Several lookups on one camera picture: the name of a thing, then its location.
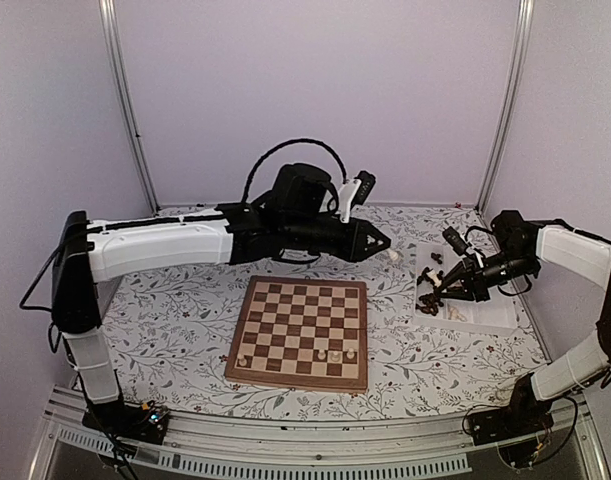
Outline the wooden chess board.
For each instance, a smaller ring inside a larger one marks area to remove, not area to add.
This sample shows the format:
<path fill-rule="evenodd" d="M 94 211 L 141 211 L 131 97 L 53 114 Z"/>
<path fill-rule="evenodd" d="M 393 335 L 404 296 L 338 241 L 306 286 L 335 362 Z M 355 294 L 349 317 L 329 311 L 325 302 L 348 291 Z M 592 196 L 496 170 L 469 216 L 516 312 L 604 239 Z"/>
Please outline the wooden chess board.
<path fill-rule="evenodd" d="M 349 348 L 356 351 L 348 360 Z M 317 359 L 319 350 L 327 353 Z M 331 361 L 343 351 L 342 363 Z M 238 365 L 238 355 L 248 359 Z M 361 281 L 253 276 L 227 355 L 241 384 L 363 394 L 368 389 L 367 285 Z"/>

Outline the light king piece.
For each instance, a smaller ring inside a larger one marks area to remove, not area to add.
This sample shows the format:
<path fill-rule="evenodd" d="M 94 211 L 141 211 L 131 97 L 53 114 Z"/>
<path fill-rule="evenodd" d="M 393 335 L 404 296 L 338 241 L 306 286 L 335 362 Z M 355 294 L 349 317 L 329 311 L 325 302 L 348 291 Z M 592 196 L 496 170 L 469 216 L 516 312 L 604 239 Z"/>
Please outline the light king piece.
<path fill-rule="evenodd" d="M 442 278 L 434 270 L 430 270 L 427 273 L 427 277 L 430 279 L 430 281 L 436 288 L 442 285 Z"/>

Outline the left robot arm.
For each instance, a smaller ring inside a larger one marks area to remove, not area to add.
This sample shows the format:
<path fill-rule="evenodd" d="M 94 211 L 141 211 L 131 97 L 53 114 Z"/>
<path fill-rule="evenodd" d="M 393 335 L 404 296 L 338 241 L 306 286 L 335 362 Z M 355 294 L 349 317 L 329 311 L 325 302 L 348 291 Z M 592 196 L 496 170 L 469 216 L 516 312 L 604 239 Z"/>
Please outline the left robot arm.
<path fill-rule="evenodd" d="M 199 213 L 121 222 L 71 213 L 42 268 L 52 280 L 46 310 L 65 338 L 96 419 L 113 434 L 134 423 L 100 333 L 97 283 L 179 265 L 276 259 L 285 250 L 362 262 L 391 245 L 372 223 L 352 215 L 374 185 L 374 176 L 362 171 L 336 188 L 324 170 L 295 163 L 283 166 L 256 199 Z"/>

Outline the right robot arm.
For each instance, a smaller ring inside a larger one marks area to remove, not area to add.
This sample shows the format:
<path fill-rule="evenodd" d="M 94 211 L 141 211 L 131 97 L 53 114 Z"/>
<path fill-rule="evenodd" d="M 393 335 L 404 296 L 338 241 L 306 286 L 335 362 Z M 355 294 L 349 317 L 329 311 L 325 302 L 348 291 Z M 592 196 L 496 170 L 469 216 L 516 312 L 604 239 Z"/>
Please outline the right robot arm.
<path fill-rule="evenodd" d="M 540 406 L 611 383 L 611 241 L 562 219 L 526 220 L 516 210 L 501 211 L 485 232 L 497 246 L 488 256 L 476 252 L 467 235 L 444 230 L 460 259 L 435 284 L 434 295 L 483 302 L 519 278 L 543 280 L 543 292 L 523 294 L 536 320 L 553 320 L 543 330 L 558 355 L 513 388 L 501 422 L 509 435 L 522 436 L 539 422 Z"/>

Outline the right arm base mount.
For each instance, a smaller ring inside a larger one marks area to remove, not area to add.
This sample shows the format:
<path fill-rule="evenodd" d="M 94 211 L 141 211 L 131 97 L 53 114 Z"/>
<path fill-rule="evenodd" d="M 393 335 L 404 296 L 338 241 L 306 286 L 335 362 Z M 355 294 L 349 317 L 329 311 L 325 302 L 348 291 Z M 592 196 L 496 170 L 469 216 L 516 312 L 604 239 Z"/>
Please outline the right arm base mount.
<path fill-rule="evenodd" d="M 549 445 L 554 421 L 552 402 L 533 408 L 507 405 L 474 413 L 474 405 L 462 418 L 462 431 L 476 446 L 507 441 L 499 449 L 501 460 L 511 468 L 531 468 Z"/>

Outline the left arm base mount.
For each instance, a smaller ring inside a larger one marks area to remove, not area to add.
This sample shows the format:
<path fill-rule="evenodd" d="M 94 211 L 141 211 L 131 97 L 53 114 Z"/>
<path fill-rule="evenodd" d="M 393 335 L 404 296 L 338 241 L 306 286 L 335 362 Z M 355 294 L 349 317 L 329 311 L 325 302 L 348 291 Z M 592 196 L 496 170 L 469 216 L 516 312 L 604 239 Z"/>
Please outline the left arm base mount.
<path fill-rule="evenodd" d="M 155 401 L 128 405 L 122 398 L 103 404 L 87 403 L 82 424 L 107 434 L 162 445 L 167 433 L 170 410 Z"/>

